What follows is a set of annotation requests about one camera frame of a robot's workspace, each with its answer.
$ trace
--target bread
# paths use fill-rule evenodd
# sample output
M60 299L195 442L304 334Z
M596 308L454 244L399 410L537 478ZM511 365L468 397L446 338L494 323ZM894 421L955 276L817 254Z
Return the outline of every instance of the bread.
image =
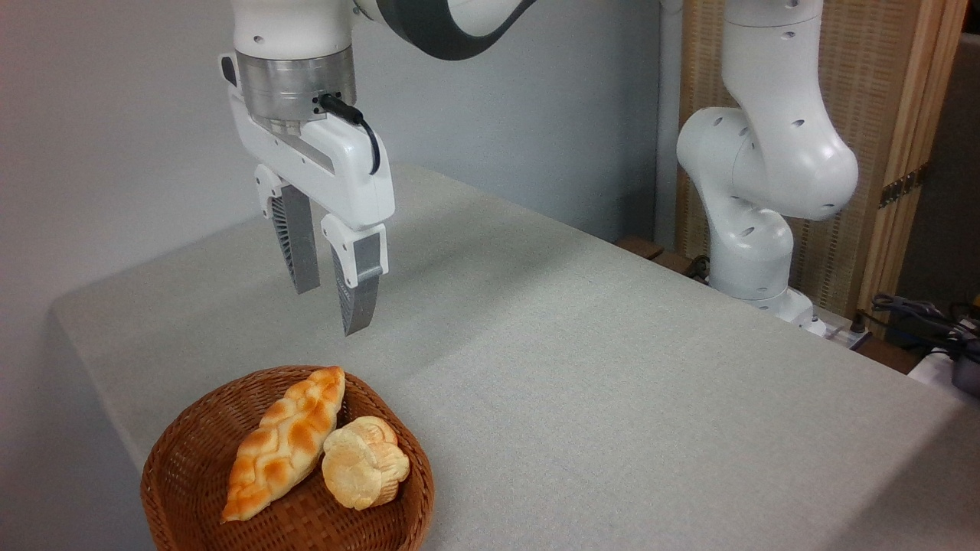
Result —
M269 406L259 428L238 446L222 523L255 517L313 471L337 426L344 382L336 366L318 370Z
M323 442L323 482L344 507L363 511L395 499L409 476L409 458L391 426L359 417Z

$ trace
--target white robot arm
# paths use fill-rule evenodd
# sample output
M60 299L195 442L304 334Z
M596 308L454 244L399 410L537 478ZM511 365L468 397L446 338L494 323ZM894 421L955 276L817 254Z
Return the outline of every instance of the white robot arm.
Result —
M344 332L366 327L388 273L384 221L395 211L384 144L357 100L351 31L366 16L447 60L490 47L533 0L232 0L223 56L231 112L259 160L260 204L297 292L319 286L310 199L327 215Z
M433 57L460 60L489 48L534 0L231 3L235 53L221 68L238 133L260 161L263 212L298 292L319 286L310 198L329 213L320 230L350 334L370 322L388 272L384 221L395 207L384 145L351 107L352 25L370 19ZM807 324L809 301L786 284L792 235L773 210L827 218L857 181L816 80L821 9L821 0L729 0L723 73L743 110L700 111L678 143L711 221L711 285Z
M780 215L830 218L858 183L817 81L822 8L728 0L721 71L742 109L695 113L677 142L709 219L710 285L820 334L812 304L788 286L793 234Z

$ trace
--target metal hinge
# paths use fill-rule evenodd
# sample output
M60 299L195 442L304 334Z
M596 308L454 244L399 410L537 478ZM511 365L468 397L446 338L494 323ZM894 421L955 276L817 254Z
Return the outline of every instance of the metal hinge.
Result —
M888 205L910 194L916 187L922 185L928 170L929 163L926 163L911 173L886 185L881 190L881 201L878 203L878 208L884 209Z

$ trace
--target electrical cable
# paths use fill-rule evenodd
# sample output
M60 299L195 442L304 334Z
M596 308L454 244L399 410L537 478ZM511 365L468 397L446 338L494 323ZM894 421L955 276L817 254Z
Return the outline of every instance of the electrical cable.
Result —
M347 121L351 125L360 126L367 133L367 138L370 140L370 152L371 152L371 168L370 175L377 174L378 169L381 168L381 147L378 145L377 136L374 135L374 130L371 129L368 122L365 121L364 113L361 113L357 108L347 105L344 100L334 97L330 94L323 94L316 99L315 103L319 104L318 108L314 108L313 112L315 114L320 113L320 109L323 109L327 113L336 115L344 121Z
M965 357L970 361L980 362L980 355L975 352L974 340L980 337L980 332L975 326L970 326L964 322L973 322L972 319L963 317L957 320L952 316L952 307L951 315L947 317L930 302L908 300L901 296L885 293L875 295L871 303L874 312L890 312L900 317L893 324L889 324L873 318L864 310L858 310L858 315L916 343L907 349L919 346L931 347L938 350L933 350L929 354L943 351L953 360ZM908 319L915 319L933 329L934 332L923 335L899 327L903 321Z

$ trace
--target wicker basket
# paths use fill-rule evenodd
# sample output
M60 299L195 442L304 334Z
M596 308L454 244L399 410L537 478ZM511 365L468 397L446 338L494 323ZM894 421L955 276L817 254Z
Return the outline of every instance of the wicker basket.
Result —
M286 366L244 376L195 402L164 431L146 460L141 487L158 548L407 551L421 546L435 497L428 459L381 398L350 374L337 425L373 415L394 428L412 467L398 497L365 511L347 509L315 469L252 520L219 524L238 444L272 402L317 369Z

